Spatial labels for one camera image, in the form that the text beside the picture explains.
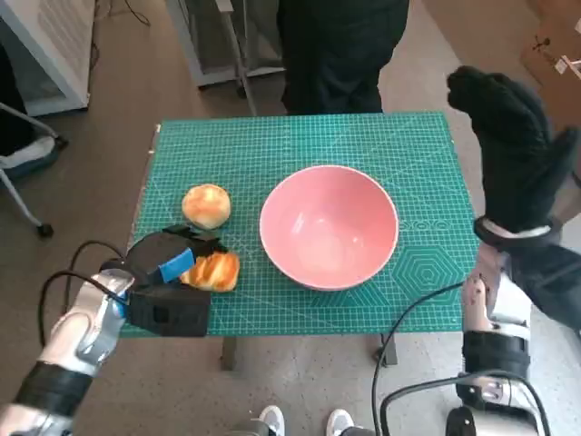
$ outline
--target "black glove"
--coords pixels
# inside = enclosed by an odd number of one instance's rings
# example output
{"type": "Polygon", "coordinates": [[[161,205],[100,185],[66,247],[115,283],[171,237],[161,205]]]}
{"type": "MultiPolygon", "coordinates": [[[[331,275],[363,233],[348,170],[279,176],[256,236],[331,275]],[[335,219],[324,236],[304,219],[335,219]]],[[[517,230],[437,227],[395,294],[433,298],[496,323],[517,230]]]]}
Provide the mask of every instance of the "black glove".
{"type": "Polygon", "coordinates": [[[573,169],[578,129],[553,138],[540,99],[503,74],[461,66],[448,88],[449,104],[470,116],[480,142],[486,217],[513,233],[546,225],[573,169]]]}

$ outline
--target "white sneaker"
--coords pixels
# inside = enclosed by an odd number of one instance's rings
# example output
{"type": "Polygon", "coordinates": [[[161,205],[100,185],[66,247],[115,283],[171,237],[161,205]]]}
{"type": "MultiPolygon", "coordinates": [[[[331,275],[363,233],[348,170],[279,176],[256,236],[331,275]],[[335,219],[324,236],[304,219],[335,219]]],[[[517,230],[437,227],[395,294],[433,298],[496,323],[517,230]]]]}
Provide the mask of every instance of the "white sneaker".
{"type": "Polygon", "coordinates": [[[276,436],[284,436],[284,416],[277,406],[266,407],[258,419],[268,425],[276,436]]]}
{"type": "Polygon", "coordinates": [[[355,422],[346,411],[337,409],[333,411],[327,421],[326,436],[340,436],[349,427],[354,427],[355,422]]]}

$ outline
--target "bowl rim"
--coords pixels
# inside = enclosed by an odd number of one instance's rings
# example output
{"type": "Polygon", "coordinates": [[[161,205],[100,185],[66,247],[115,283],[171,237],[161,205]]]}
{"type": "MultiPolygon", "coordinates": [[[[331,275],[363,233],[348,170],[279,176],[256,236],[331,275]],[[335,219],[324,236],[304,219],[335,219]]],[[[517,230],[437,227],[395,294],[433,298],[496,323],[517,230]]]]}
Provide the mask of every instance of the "bowl rim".
{"type": "Polygon", "coordinates": [[[342,291],[342,290],[346,290],[346,289],[349,289],[349,288],[354,288],[355,286],[359,286],[360,284],[362,284],[362,283],[366,282],[367,280],[373,278],[389,262],[389,259],[391,259],[391,256],[395,252],[396,247],[398,245],[398,241],[399,241],[399,217],[398,217],[398,210],[396,209],[395,204],[393,203],[393,201],[391,200],[391,197],[389,197],[387,191],[383,188],[383,186],[381,186],[379,184],[379,182],[377,182],[373,177],[371,177],[371,176],[363,173],[360,170],[356,170],[355,168],[351,168],[351,167],[344,166],[344,165],[334,165],[334,164],[308,166],[306,168],[303,168],[303,169],[301,169],[299,171],[296,171],[296,172],[294,172],[294,173],[286,176],[284,179],[282,179],[274,187],[274,189],[272,189],[272,191],[266,197],[266,200],[264,201],[264,204],[262,205],[262,208],[261,208],[261,218],[260,218],[260,222],[259,222],[259,234],[260,234],[260,237],[261,237],[262,248],[264,249],[264,252],[266,252],[266,255],[269,257],[269,259],[271,260],[271,262],[274,263],[274,266],[276,266],[282,273],[284,273],[287,277],[291,278],[294,282],[299,283],[299,284],[301,284],[303,286],[307,286],[308,288],[311,288],[311,289],[319,290],[319,291],[342,291]],[[285,270],[278,262],[276,262],[274,259],[272,259],[271,253],[269,252],[268,245],[264,241],[263,230],[262,230],[262,227],[264,225],[264,210],[266,209],[266,207],[267,207],[267,205],[269,203],[269,200],[272,198],[272,196],[285,183],[287,183],[293,177],[295,177],[295,176],[297,176],[297,175],[299,175],[301,173],[306,173],[306,172],[310,172],[310,171],[317,171],[317,170],[322,169],[322,168],[338,168],[338,169],[345,170],[345,171],[348,171],[348,172],[351,172],[351,173],[356,173],[357,175],[361,175],[361,176],[365,177],[366,179],[368,179],[369,181],[371,181],[373,184],[375,184],[381,190],[381,192],[385,196],[386,200],[388,201],[389,207],[393,211],[393,215],[395,217],[395,235],[394,235],[394,240],[393,240],[393,244],[391,246],[391,249],[389,250],[389,253],[386,256],[385,261],[383,263],[381,263],[378,266],[378,268],[376,268],[375,271],[369,277],[367,277],[365,279],[362,279],[362,280],[355,281],[353,283],[349,283],[349,284],[343,285],[343,286],[341,286],[339,288],[337,286],[328,286],[328,285],[321,285],[321,284],[316,284],[316,283],[311,283],[311,282],[304,282],[303,280],[297,279],[296,276],[294,276],[293,274],[291,274],[287,270],[285,270]]]}

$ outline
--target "shoe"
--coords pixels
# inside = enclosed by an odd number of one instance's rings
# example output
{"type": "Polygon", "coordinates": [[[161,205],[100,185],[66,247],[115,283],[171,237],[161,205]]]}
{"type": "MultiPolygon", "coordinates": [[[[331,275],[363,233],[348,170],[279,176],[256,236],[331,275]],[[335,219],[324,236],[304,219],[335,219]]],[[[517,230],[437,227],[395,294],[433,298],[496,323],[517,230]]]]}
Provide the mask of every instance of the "shoe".
{"type": "Polygon", "coordinates": [[[0,155],[0,168],[14,180],[53,164],[58,154],[54,138],[43,136],[9,156],[0,155]]]}
{"type": "Polygon", "coordinates": [[[355,427],[355,422],[346,411],[337,409],[333,411],[327,421],[326,436],[340,436],[349,427],[355,427]]]}
{"type": "Polygon", "coordinates": [[[284,436],[284,416],[277,406],[268,406],[264,409],[259,420],[268,425],[276,436],[284,436]]]}

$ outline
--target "pink bowl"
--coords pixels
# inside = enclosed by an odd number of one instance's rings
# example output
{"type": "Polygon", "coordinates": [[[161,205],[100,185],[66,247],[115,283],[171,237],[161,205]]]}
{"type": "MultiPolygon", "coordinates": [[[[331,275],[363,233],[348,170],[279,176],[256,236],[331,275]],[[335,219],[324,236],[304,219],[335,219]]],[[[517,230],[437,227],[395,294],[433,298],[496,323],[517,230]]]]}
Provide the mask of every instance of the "pink bowl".
{"type": "Polygon", "coordinates": [[[373,179],[345,166],[313,166],[284,179],[261,212],[272,262],[296,282],[339,291],[373,277],[393,254],[398,216],[373,179]]]}

